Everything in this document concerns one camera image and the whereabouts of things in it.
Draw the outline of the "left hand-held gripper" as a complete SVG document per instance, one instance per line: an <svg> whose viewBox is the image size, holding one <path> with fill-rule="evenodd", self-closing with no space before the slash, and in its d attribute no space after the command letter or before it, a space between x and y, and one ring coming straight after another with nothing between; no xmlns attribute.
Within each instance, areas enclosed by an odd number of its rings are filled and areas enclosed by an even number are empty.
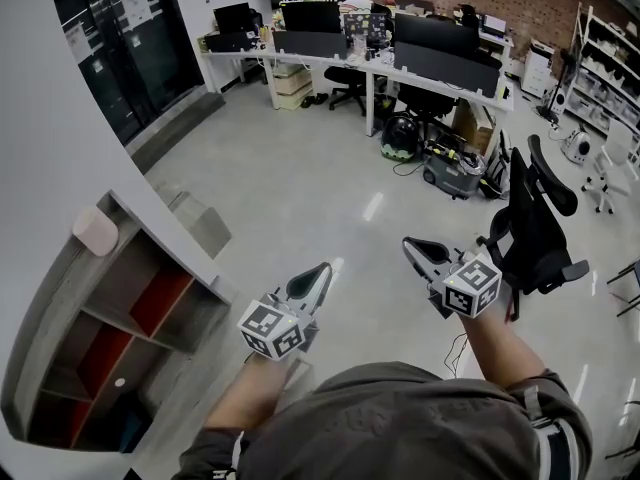
<svg viewBox="0 0 640 480"><path fill-rule="evenodd" d="M324 303L332 277L331 264L320 263L291 278L287 296L267 293L253 300L237 323L251 351L272 361L306 353L319 331L315 312Z"/></svg>

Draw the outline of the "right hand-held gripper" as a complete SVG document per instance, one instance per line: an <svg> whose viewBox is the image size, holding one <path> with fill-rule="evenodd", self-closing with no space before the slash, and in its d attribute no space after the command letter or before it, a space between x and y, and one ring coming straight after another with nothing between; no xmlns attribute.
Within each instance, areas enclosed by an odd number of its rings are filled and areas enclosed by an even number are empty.
<svg viewBox="0 0 640 480"><path fill-rule="evenodd" d="M474 319L499 295L502 272L474 250L450 250L445 244L406 236L405 257L429 281L429 301L441 316L452 313Z"/></svg>

